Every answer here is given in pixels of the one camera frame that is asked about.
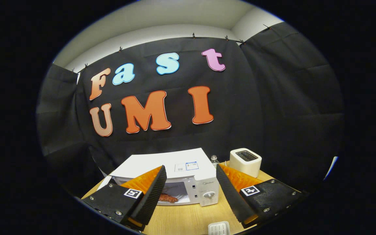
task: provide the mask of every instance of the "glass bottle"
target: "glass bottle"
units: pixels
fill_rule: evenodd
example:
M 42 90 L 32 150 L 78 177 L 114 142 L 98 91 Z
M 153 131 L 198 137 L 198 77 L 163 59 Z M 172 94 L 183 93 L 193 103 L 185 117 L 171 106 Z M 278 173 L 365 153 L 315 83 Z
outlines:
M 220 162 L 217 160 L 217 156 L 216 156 L 216 155 L 213 155 L 213 156 L 211 157 L 211 163 L 213 164 L 213 166 L 214 166 L 215 168 L 217 168 L 217 164 L 219 164 Z

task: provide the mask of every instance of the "microwave knob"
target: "microwave knob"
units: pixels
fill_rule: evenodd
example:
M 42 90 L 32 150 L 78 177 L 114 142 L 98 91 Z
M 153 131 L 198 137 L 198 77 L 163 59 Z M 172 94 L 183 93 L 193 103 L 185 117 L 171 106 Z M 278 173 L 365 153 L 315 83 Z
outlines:
M 212 196 L 214 196 L 214 195 L 215 195 L 214 192 L 208 192 L 208 193 L 204 194 L 204 197 L 206 197 L 206 198 L 212 198 Z

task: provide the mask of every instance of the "wooden table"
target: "wooden table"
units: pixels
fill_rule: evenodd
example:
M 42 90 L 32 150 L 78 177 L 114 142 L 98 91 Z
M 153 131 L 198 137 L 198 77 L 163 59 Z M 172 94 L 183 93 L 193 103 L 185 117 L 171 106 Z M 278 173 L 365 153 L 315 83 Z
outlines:
M 263 171 L 259 171 L 257 178 L 263 181 L 273 179 L 273 177 Z M 100 184 L 101 182 L 82 198 L 86 198 L 94 193 Z M 147 235 L 208 235 L 208 225 L 221 221 L 229 223 L 230 234 L 246 230 L 237 221 L 220 187 L 218 203 L 214 205 L 205 207 L 200 206 L 200 204 L 156 206 L 152 218 L 143 233 Z

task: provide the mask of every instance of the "white microwave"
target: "white microwave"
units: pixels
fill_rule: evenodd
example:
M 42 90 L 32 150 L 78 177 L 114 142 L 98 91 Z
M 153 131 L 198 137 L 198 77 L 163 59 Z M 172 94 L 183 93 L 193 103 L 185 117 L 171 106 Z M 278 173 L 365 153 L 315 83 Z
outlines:
M 203 207 L 218 203 L 219 184 L 215 176 L 215 167 L 201 148 L 131 155 L 103 180 L 98 189 L 106 185 L 110 179 L 114 179 L 118 185 L 121 185 L 161 165 L 165 166 L 167 175 L 162 193 L 171 200 L 161 201 L 160 199 L 158 205 L 176 206 L 199 203 Z

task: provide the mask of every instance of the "ceiling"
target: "ceiling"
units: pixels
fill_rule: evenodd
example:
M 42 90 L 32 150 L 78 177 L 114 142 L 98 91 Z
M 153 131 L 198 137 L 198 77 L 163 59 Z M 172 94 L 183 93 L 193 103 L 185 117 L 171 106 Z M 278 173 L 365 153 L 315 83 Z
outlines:
M 55 64 L 64 67 L 97 44 L 142 28 L 195 24 L 231 30 L 254 7 L 240 0 L 140 0 L 79 33 L 57 55 Z

